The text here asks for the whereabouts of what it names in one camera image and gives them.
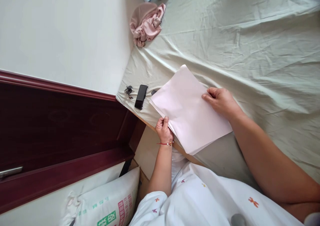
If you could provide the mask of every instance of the white shirt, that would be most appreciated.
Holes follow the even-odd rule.
[[[211,170],[187,163],[173,182],[172,194],[147,194],[130,226],[232,225],[241,214],[246,225],[303,225],[286,210],[252,187],[217,176]]]

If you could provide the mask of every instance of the bed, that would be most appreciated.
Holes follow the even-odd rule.
[[[118,101],[152,126],[149,103],[183,64],[206,87],[230,90],[274,143],[320,183],[320,0],[163,0],[161,33],[134,47]],[[124,93],[148,85],[143,109]],[[194,155],[259,189],[233,133]]]

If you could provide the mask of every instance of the left hand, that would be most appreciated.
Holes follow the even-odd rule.
[[[172,142],[174,139],[173,132],[168,127],[168,122],[169,118],[167,116],[165,118],[159,118],[155,128],[160,142],[165,144]]]

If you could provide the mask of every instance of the stack of paper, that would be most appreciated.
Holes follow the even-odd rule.
[[[202,99],[203,94],[208,94],[207,89],[182,65],[150,100],[162,117],[169,117],[170,129],[190,155],[232,132],[229,122]]]

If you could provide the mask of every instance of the metal door handle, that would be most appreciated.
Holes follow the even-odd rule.
[[[17,168],[12,168],[12,169],[8,169],[8,170],[5,170],[5,171],[1,171],[0,172],[0,179],[4,178],[6,176],[12,175],[12,174],[17,174],[17,173],[21,172],[22,168],[23,167],[17,167]]]

